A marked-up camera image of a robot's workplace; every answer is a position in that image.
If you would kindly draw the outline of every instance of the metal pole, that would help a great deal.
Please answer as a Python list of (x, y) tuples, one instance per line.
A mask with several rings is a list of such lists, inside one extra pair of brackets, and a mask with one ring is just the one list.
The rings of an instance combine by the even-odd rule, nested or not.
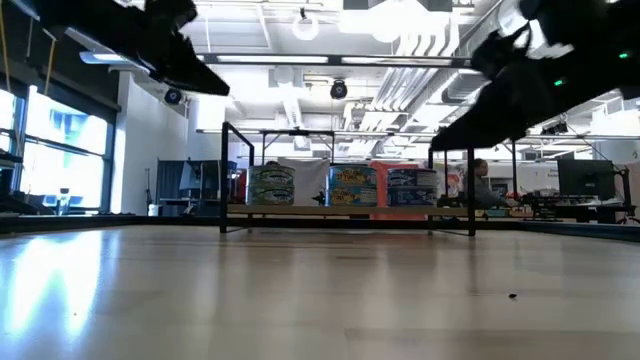
[(276, 137), (274, 137), (271, 141), (269, 141), (269, 143), (267, 144), (267, 146), (264, 147), (264, 149), (267, 150), (269, 146), (271, 146), (271, 144), (276, 142), (279, 138), (280, 138), (280, 134), (276, 135)]
[(207, 185), (207, 174), (206, 174), (206, 166), (204, 166), (204, 161), (200, 163), (200, 196), (198, 196), (198, 211), (202, 211), (204, 208), (204, 191)]
[(267, 151), (267, 133), (262, 133), (262, 165), (264, 165), (264, 153)]
[(429, 149), (429, 158), (427, 160), (427, 167), (433, 169), (433, 150)]
[(469, 236), (476, 236), (476, 176), (473, 160), (475, 152), (473, 148), (467, 150), (467, 216), (469, 218)]
[(227, 205), (229, 201), (229, 123), (222, 123), (222, 150), (220, 156), (220, 233), (227, 232)]
[[(249, 167), (251, 168), (255, 162), (254, 158), (256, 155), (256, 148), (251, 143), (249, 143), (248, 145), (249, 145)], [(253, 220), (253, 214), (249, 214), (247, 218), (249, 219), (249, 221)]]
[(449, 198), (449, 158), (444, 152), (444, 196)]
[(336, 134), (331, 134), (331, 164), (333, 164), (333, 160), (335, 158), (336, 153)]
[(513, 166), (513, 198), (518, 200), (518, 164), (516, 163), (516, 142), (511, 141), (511, 166)]
[[(433, 150), (429, 149), (429, 159), (427, 160), (427, 167), (429, 169), (433, 169)], [(434, 224), (433, 224), (433, 216), (432, 215), (428, 215), (427, 216), (427, 225), (429, 227), (429, 235), (433, 234), (433, 230), (434, 230)]]

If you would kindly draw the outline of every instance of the window frame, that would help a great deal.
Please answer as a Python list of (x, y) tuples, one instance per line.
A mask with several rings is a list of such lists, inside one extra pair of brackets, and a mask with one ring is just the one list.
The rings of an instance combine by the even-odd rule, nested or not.
[[(69, 208), (70, 211), (102, 211), (107, 212), (110, 209), (111, 202), (111, 183), (112, 183), (112, 173), (113, 173), (113, 142), (115, 140), (115, 118), (114, 119), (103, 119), (107, 123), (107, 131), (106, 131), (106, 146), (104, 154), (95, 153), (89, 150), (85, 150), (73, 145), (64, 144), (61, 142), (42, 139), (37, 136), (29, 135), (26, 133), (27, 129), (27, 119), (28, 119), (28, 107), (29, 107), (29, 92), (27, 91), (27, 96), (22, 98), (14, 94), (19, 102), (16, 102), (16, 109), (14, 111), (14, 124), (13, 129), (6, 129), (10, 134), (10, 153), (12, 155), (17, 154), (17, 134), (21, 134), (20, 144), (22, 151), (24, 152), (25, 146), (27, 142), (36, 143), (39, 145), (44, 145), (46, 147), (50, 147), (56, 150), (76, 154), (76, 155), (84, 155), (84, 156), (97, 156), (101, 158), (103, 161), (103, 170), (102, 170), (102, 184), (100, 186), (101, 194), (100, 194), (100, 205), (98, 207), (79, 207), (79, 206), (71, 206)], [(60, 99), (52, 98), (53, 101), (57, 101), (63, 105), (69, 106), (71, 108), (76, 109), (73, 105), (68, 104), (65, 101), (60, 101)], [(85, 107), (83, 109), (77, 109), (78, 111), (85, 111)], [(96, 111), (97, 114), (103, 115), (103, 111)], [(17, 191), (20, 190), (20, 184), (22, 182), (22, 166), (16, 166), (14, 170), (14, 180), (12, 184), (12, 190)]]

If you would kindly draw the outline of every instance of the ceiling pipe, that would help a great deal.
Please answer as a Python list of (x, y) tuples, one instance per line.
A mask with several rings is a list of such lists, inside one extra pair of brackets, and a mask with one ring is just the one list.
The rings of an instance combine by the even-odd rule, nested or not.
[[(407, 47), (404, 49), (403, 54), (400, 56), (420, 56), (416, 51), (420, 47), (420, 36), (410, 34), (407, 36)], [(379, 106), (381, 110), (391, 111), (391, 100), (395, 98), (396, 94), (401, 90), (402, 85), (407, 80), (407, 76), (411, 73), (410, 69), (392, 69), (395, 70), (396, 76), (389, 88), (389, 91), (384, 94), (379, 100)]]
[[(449, 56), (453, 54), (455, 49), (459, 46), (460, 31), (458, 29), (458, 23), (455, 20), (455, 16), (451, 16), (449, 19), (449, 28), (443, 29), (439, 36), (436, 36), (436, 42), (429, 51), (429, 56), (443, 55)], [(407, 86), (409, 93), (399, 101), (398, 107), (406, 109), (409, 107), (418, 95), (424, 91), (429, 80), (436, 74), (436, 69), (418, 69), (419, 75), (416, 76), (414, 81)]]
[[(260, 20), (260, 27), (262, 28), (262, 32), (264, 33), (264, 39), (267, 42), (267, 48), (269, 51), (273, 51), (273, 42), (271, 41), (271, 34), (269, 33), (269, 28), (267, 27), (267, 21), (264, 17), (264, 9), (262, 8), (262, 4), (256, 4), (256, 13), (258, 14), (258, 19)], [(209, 22), (207, 20), (207, 43), (209, 42)]]
[(353, 121), (353, 114), (351, 113), (351, 111), (356, 107), (356, 103), (355, 102), (348, 102), (345, 106), (344, 106), (344, 126), (342, 127), (343, 130), (347, 131), (349, 130), (349, 126), (351, 126), (351, 122)]
[[(408, 46), (408, 42), (409, 42), (409, 39), (407, 35), (400, 36), (400, 44), (398, 45), (398, 50), (396, 50), (397, 56), (404, 54), (405, 48)], [(380, 90), (378, 90), (378, 93), (376, 94), (376, 96), (373, 97), (373, 101), (371, 101), (371, 108), (373, 110), (381, 110), (381, 107), (379, 105), (380, 99), (384, 97), (389, 91), (389, 88), (391, 86), (393, 79), (395, 79), (395, 77), (397, 76), (397, 70), (400, 70), (400, 69), (391, 68), (385, 72), (384, 79), (382, 80), (382, 85), (380, 86)]]
[[(416, 49), (416, 56), (424, 56), (427, 54), (429, 48), (431, 48), (432, 46), (437, 46), (435, 44), (435, 41), (432, 42), (432, 38), (434, 37), (432, 34), (422, 34), (420, 37), (422, 41), (420, 42), (420, 46), (418, 47), (418, 49)], [(403, 88), (399, 89), (399, 91), (392, 98), (393, 101), (390, 105), (392, 109), (396, 111), (401, 110), (401, 100), (405, 99), (406, 96), (408, 96), (408, 94), (411, 92), (411, 87), (415, 86), (416, 81), (422, 76), (423, 71), (424, 69), (407, 69), (406, 82), (403, 82), (406, 85)]]

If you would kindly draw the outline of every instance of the black equipment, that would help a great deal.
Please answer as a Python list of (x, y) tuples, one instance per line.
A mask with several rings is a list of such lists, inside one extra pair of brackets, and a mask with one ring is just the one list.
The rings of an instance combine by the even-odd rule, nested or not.
[(331, 98), (335, 100), (341, 100), (347, 97), (347, 85), (344, 80), (334, 80), (333, 86), (331, 86), (330, 92)]
[(526, 32), (531, 36), (528, 24), (509, 36), (490, 34), (471, 66), (491, 83), (466, 114), (434, 137), (434, 151), (520, 139), (531, 126), (616, 88), (625, 99), (640, 96), (640, 0), (520, 0), (520, 10), (538, 20), (549, 45), (573, 50), (555, 59), (528, 58), (529, 46), (514, 46)]
[(229, 94), (229, 86), (198, 59), (191, 40), (179, 31), (198, 15), (192, 0), (147, 0), (144, 11), (113, 0), (12, 1), (39, 19), (54, 39), (72, 28), (146, 69), (156, 81), (184, 91)]
[(318, 192), (318, 195), (312, 197), (311, 199), (317, 201), (318, 202), (318, 206), (324, 206), (325, 205), (324, 191)]
[(169, 105), (180, 105), (182, 92), (178, 89), (169, 89), (164, 94), (164, 101)]
[(184, 162), (180, 190), (189, 192), (189, 198), (215, 199), (218, 191), (218, 162)]
[(616, 196), (613, 163), (608, 160), (558, 160), (561, 195)]

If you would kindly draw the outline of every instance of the ceiling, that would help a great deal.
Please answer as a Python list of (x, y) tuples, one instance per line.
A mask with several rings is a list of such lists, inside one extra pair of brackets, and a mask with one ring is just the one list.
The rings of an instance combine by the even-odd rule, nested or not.
[[(182, 31), (190, 37), (197, 53), (468, 57), (489, 32), (496, 28), (511, 32), (522, 21), (515, 10), (517, 0), (452, 2), (453, 12), (441, 13), (426, 11), (417, 0), (386, 0), (370, 10), (355, 12), (345, 10), (347, 3), (342, 0), (198, 0), (198, 18)], [(143, 6), (143, 0), (126, 3)], [(308, 19), (301, 20), (301, 8)], [(317, 20), (317, 35), (304, 39), (313, 27), (309, 24), (312, 19)], [(296, 21), (301, 23), (302, 34), (294, 31)], [(396, 36), (393, 29), (398, 29), (399, 36), (389, 41)], [(539, 29), (534, 33), (533, 43), (530, 53), (536, 57), (559, 56), (567, 51), (545, 46)], [(289, 118), (289, 126), (307, 129), (434, 132), (464, 114), (486, 82), (478, 74), (455, 69), (301, 66), (287, 69), (287, 73), (293, 74), (292, 92), (283, 90), (276, 81), (276, 68), (275, 65), (213, 67), (232, 89), (226, 105), (227, 121), (237, 127), (255, 128), (259, 124), (260, 128), (273, 128), (284, 114)], [(334, 79), (345, 80), (347, 98), (331, 99), (329, 90)], [(136, 76), (136, 80), (159, 97), (166, 90), (164, 85), (144, 75)], [(447, 103), (444, 98), (457, 102)], [(609, 116), (635, 107), (613, 92), (571, 110), (562, 120), (577, 133), (594, 134), (594, 113)], [(539, 134), (543, 127), (558, 120), (550, 119), (531, 133)], [(602, 131), (603, 127), (599, 125), (597, 129)], [(345, 157), (386, 153), (388, 157), (401, 158), (416, 152), (426, 154), (428, 143), (423, 141), (354, 136), (341, 139), (337, 149)], [(278, 142), (293, 146), (292, 140), (284, 137)], [(311, 143), (316, 148), (324, 146), (320, 140)], [(577, 142), (574, 146), (583, 148), (584, 143)]]

